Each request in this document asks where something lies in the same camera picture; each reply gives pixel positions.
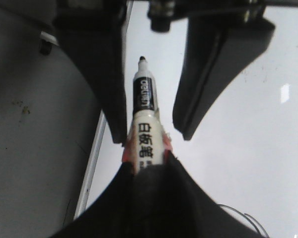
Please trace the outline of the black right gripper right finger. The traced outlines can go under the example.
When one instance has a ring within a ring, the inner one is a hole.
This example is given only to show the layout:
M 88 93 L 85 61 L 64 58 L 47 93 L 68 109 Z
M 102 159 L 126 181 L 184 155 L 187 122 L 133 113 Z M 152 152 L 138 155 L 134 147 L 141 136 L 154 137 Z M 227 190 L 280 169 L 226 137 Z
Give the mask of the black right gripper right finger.
M 216 204 L 169 152 L 134 177 L 136 238 L 260 238 Z

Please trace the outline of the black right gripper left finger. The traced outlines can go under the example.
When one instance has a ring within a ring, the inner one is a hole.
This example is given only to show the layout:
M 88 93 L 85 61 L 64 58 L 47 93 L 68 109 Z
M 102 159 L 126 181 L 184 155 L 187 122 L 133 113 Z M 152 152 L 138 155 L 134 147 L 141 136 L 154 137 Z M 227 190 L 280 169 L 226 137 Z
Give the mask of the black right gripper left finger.
M 146 223 L 137 224 L 131 215 L 131 191 L 135 179 L 149 168 L 134 174 L 132 164 L 124 162 L 101 195 L 69 225 L 52 238 L 148 238 Z

